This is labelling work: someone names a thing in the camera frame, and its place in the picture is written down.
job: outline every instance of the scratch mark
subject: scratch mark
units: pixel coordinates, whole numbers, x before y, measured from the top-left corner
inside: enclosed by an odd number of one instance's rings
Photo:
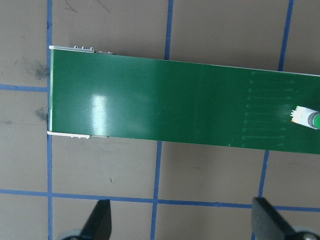
[[[71,10],[77,13],[77,11],[68,3],[68,0],[65,0],[65,4],[68,5],[69,8],[65,7],[64,9]]]
[[[96,1],[97,1],[98,4],[100,4],[101,7],[103,7],[108,13],[111,13],[111,12],[108,10],[108,8],[106,8],[106,7],[100,2],[100,0],[96,0]]]

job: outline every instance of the grid line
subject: grid line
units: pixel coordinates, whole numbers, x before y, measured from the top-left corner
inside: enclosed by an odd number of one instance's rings
[[[46,13],[46,68],[50,73],[51,69],[51,52],[49,46],[52,45],[52,7],[53,0],[47,0]],[[47,76],[47,129],[49,127],[49,109],[50,109],[50,74]],[[48,197],[48,240],[53,240],[53,179],[52,179],[52,136],[46,136],[46,157],[47,157],[47,197]]]
[[[48,92],[48,88],[42,87],[42,86],[17,86],[17,85],[7,85],[7,84],[0,84],[0,90],[43,92],[43,93]]]
[[[156,146],[154,191],[153,191],[153,204],[152,204],[152,215],[151,215],[151,230],[150,230],[150,239],[151,240],[154,240],[156,237],[156,222],[157,222],[157,210],[158,210],[161,155],[162,155],[162,141],[158,141],[157,146]]]
[[[173,14],[174,14],[174,0],[168,0],[168,14],[167,14],[167,20],[166,20],[164,60],[170,59]],[[154,202],[152,204],[150,240],[154,240],[156,237],[157,211],[158,211],[158,202],[159,202],[158,201],[158,194],[159,194],[161,153],[162,153],[162,141],[158,141],[157,147],[156,147],[156,164],[155,164],[154,192],[153,192],[153,201]]]
[[[48,192],[1,189],[1,188],[0,188],[0,194],[36,196],[36,197],[48,196]],[[165,204],[165,205],[203,206],[203,207],[214,207],[214,208],[235,208],[235,209],[239,209],[239,208],[251,209],[252,208],[251,204],[231,203],[231,202],[184,201],[184,200],[169,200],[169,199],[154,200],[153,198],[84,195],[84,194],[71,194],[71,193],[58,193],[58,192],[53,192],[52,197],[62,198],[62,199],[85,199],[85,200],[108,199],[115,202],[146,203],[146,204],[152,204],[154,202],[157,202],[158,204]],[[273,206],[273,207],[276,210],[281,210],[281,211],[320,213],[320,207],[304,207],[304,206]]]
[[[279,65],[278,65],[278,71],[281,71],[281,72],[284,70],[284,63],[285,63],[285,57],[286,57],[286,51],[287,51],[287,43],[288,43],[288,37],[289,37],[292,11],[294,8],[294,1],[295,0],[289,0],[288,10],[286,12],[284,33],[283,33],[280,59],[279,59]]]

